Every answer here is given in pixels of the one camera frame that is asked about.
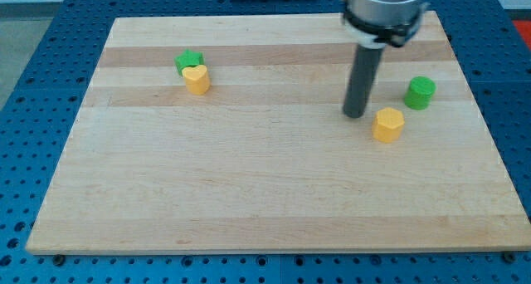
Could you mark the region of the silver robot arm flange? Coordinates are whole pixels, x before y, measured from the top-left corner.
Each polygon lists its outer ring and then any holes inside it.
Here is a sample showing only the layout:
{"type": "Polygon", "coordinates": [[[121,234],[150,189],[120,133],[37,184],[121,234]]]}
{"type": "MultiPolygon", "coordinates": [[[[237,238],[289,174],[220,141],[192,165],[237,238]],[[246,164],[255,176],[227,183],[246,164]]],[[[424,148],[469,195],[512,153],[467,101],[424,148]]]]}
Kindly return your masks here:
{"type": "Polygon", "coordinates": [[[403,47],[421,27],[424,0],[344,0],[343,24],[359,46],[403,47]]]}

